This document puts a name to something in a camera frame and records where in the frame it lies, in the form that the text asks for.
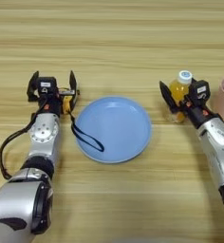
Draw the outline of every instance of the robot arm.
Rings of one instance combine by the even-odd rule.
[[[29,243],[51,223],[51,180],[58,158],[59,118],[64,97],[59,94],[54,78],[38,76],[35,73],[29,82],[28,100],[38,101],[43,108],[29,129],[28,157],[20,171],[0,189],[0,243]],[[39,98],[34,95],[36,88]],[[76,91],[71,90],[70,94],[74,96]]]
[[[163,82],[160,82],[160,89],[171,111],[183,112],[196,128],[201,147],[209,161],[213,181],[224,203],[224,121],[206,106],[210,98],[208,83],[194,80],[189,86],[189,94],[180,102],[179,107]]]

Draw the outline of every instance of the black wire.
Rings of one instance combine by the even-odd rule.
[[[85,132],[83,132],[76,124],[75,124],[75,118],[71,115],[70,111],[68,111],[68,114],[70,115],[70,119],[71,119],[71,131],[73,132],[73,134],[81,141],[83,141],[84,143],[88,144],[89,146],[93,147],[94,149],[103,152],[104,151],[104,146],[102,145],[102,143],[98,140],[96,140],[95,138],[93,138],[92,136],[86,134]],[[91,138],[92,140],[94,140],[99,147],[94,146],[93,144],[91,144],[90,142],[84,140],[78,133],[83,134],[89,138]]]
[[[5,179],[10,179],[11,175],[8,173],[7,168],[4,165],[4,160],[3,160],[3,151],[5,149],[5,147],[14,139],[16,139],[17,137],[21,136],[24,133],[27,133],[28,130],[31,128],[31,126],[35,123],[35,120],[37,118],[37,115],[40,113],[40,111],[45,107],[45,105],[47,104],[47,99],[45,99],[44,103],[40,106],[40,108],[35,112],[35,114],[32,116],[30,123],[24,127],[21,130],[18,130],[14,133],[12,133],[11,135],[9,135],[4,142],[2,143],[1,147],[0,147],[0,169],[1,169],[1,173],[3,178]]]

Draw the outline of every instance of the black cable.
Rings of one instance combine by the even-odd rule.
[[[38,116],[38,114],[40,113],[40,111],[45,107],[45,105],[47,104],[47,99],[45,99],[44,103],[39,107],[39,109],[34,113],[34,115],[32,116],[31,118],[31,121],[30,123],[24,127],[23,129],[21,130],[18,130],[14,133],[12,133],[11,135],[9,135],[5,140],[4,142],[2,143],[1,147],[0,147],[0,169],[1,169],[1,173],[2,173],[2,176],[5,178],[5,179],[10,179],[11,178],[11,175],[8,173],[8,170],[7,168],[5,167],[4,165],[4,160],[3,160],[3,151],[5,149],[5,147],[14,139],[16,139],[17,137],[21,136],[22,134],[24,133],[27,133],[28,130],[31,128],[31,126],[35,123],[35,120]]]
[[[93,147],[94,149],[103,152],[104,151],[104,146],[102,145],[102,143],[98,140],[96,140],[95,138],[93,138],[92,136],[86,134],[85,132],[83,132],[76,124],[75,124],[75,118],[71,115],[70,111],[68,111],[68,114],[70,115],[70,119],[71,119],[71,131],[73,132],[73,134],[81,141],[83,141],[84,143],[88,144],[89,146]],[[90,142],[84,140],[78,133],[83,134],[91,139],[93,139],[98,145],[99,147],[94,146],[93,144],[91,144]]]

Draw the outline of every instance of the yellow bottle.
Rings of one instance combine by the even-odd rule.
[[[192,77],[193,76],[191,72],[183,70],[178,73],[177,79],[170,83],[169,89],[177,105],[179,105],[179,102],[182,101],[184,96],[188,94],[189,85],[192,82]],[[183,122],[184,119],[185,116],[182,112],[177,112],[172,116],[173,122]]]

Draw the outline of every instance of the orange label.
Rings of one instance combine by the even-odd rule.
[[[49,110],[49,104],[46,104],[44,110]]]
[[[209,115],[208,111],[206,111],[206,110],[203,110],[202,113],[203,113],[203,116],[205,116],[205,117]]]

